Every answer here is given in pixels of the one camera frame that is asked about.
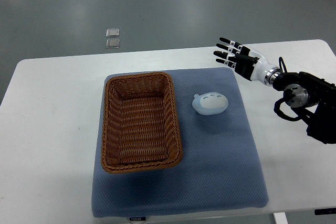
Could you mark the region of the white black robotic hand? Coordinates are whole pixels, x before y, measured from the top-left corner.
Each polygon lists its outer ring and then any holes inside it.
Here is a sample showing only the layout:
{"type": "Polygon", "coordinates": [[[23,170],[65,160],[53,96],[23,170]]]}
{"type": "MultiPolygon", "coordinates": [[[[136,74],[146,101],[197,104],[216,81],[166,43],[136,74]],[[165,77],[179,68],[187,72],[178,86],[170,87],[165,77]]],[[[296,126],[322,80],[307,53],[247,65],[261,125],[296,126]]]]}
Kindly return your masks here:
{"type": "Polygon", "coordinates": [[[262,53],[227,38],[221,37],[219,41],[216,44],[219,50],[213,52],[217,57],[216,62],[232,68],[244,79],[271,86],[276,77],[283,73],[279,66],[270,64],[262,53]]]}

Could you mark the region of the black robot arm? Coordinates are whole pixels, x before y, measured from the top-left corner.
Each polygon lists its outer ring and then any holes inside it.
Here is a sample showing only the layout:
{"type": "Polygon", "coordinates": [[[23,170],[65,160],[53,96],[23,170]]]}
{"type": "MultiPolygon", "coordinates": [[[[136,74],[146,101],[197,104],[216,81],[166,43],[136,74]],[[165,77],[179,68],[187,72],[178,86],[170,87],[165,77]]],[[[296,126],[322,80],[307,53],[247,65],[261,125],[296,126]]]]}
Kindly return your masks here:
{"type": "Polygon", "coordinates": [[[274,112],[282,119],[304,121],[306,133],[324,144],[335,144],[335,84],[307,72],[285,72],[272,87],[283,96],[274,112]]]}

